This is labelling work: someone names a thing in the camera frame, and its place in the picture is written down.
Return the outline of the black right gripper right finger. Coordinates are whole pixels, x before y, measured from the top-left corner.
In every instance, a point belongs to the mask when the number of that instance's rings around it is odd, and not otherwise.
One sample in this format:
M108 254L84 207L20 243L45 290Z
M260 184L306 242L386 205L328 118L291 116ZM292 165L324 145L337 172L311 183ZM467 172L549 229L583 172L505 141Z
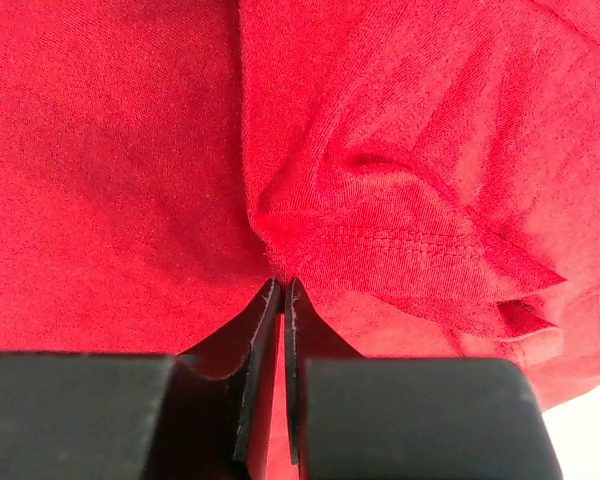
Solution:
M358 352L293 280L284 303L290 455L303 479L559 479L523 372L497 358Z

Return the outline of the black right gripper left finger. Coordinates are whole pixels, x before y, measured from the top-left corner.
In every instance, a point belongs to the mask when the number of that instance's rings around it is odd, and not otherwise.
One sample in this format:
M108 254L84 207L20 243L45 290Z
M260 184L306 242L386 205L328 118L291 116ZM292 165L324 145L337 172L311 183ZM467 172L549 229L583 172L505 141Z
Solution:
M178 355L0 352L0 479L262 479L282 289Z

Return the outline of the dark red t shirt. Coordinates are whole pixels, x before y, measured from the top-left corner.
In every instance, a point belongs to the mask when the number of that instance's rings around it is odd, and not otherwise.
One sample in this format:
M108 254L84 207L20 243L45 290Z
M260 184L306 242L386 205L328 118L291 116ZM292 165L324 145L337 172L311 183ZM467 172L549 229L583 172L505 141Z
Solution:
M600 385L600 1L0 1L0 350L176 353L273 276Z

